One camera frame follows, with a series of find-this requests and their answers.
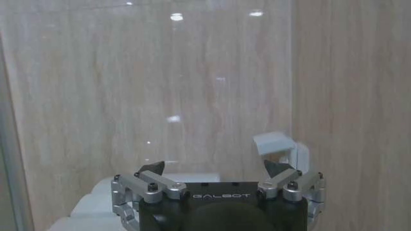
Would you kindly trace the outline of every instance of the glossy surface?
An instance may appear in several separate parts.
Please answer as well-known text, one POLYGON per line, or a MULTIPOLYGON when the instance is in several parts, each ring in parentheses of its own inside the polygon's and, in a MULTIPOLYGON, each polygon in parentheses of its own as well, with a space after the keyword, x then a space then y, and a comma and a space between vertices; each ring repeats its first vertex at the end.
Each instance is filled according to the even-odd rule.
POLYGON ((290 130, 289 1, 0 2, 36 230, 145 163, 265 175, 252 136, 290 130))
POLYGON ((411 230, 411 1, 297 1, 293 137, 326 179, 318 231, 411 230))

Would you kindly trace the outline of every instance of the black circular part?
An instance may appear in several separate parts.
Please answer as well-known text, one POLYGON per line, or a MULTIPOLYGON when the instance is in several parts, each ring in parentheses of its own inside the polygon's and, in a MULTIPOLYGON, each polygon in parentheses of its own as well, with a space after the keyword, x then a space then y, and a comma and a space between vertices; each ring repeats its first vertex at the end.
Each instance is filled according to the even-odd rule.
POLYGON ((154 192, 158 190, 158 185, 156 183, 149 183, 146 186, 146 191, 154 192))

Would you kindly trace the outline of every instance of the silver metal bracket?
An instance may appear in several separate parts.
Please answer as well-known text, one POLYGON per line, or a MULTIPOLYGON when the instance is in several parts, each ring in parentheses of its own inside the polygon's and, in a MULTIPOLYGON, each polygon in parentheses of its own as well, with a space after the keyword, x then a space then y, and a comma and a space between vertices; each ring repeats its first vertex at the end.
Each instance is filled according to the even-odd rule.
POLYGON ((162 192, 170 199, 180 200, 184 197, 186 186, 184 183, 144 171, 140 174, 116 175, 110 181, 112 211, 121 218, 125 230, 138 231, 140 226, 136 220, 138 201, 153 204, 162 200, 162 192))
POLYGON ((282 197, 296 202, 308 200, 308 227, 312 229, 317 215, 325 209, 325 179, 321 173, 308 172, 282 186, 282 197))
POLYGON ((170 179, 154 174, 150 171, 144 171, 140 173, 140 179, 146 182, 156 182, 162 188, 165 195, 170 199, 180 200, 184 197, 186 191, 186 185, 181 182, 174 182, 170 179))
POLYGON ((278 173, 274 177, 257 183, 257 190, 261 192, 265 199, 276 198, 277 191, 282 189, 282 186, 289 181, 298 177, 298 171, 294 169, 286 169, 278 173))

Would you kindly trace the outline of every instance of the marble wall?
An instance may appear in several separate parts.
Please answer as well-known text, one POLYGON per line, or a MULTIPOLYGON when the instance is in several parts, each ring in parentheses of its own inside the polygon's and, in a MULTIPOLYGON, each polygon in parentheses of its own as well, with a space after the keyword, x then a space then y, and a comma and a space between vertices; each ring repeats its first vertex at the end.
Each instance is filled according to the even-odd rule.
POLYGON ((36 230, 140 165, 264 175, 290 132, 288 0, 0 0, 36 230))
POLYGON ((411 1, 294 5, 292 135, 326 177, 318 231, 411 230, 411 1))

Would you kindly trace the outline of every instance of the white object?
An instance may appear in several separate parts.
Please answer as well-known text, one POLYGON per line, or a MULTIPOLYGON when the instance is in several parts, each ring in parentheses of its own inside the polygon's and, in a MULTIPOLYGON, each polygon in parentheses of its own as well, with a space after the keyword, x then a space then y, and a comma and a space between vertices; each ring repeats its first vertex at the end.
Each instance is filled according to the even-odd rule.
POLYGON ((281 132, 269 132, 253 136, 258 155, 289 152, 280 158, 281 163, 289 164, 294 169, 306 173, 309 170, 309 152, 302 144, 297 144, 281 132))
POLYGON ((309 149, 302 143, 296 143, 296 169, 304 174, 308 172, 310 165, 309 149))

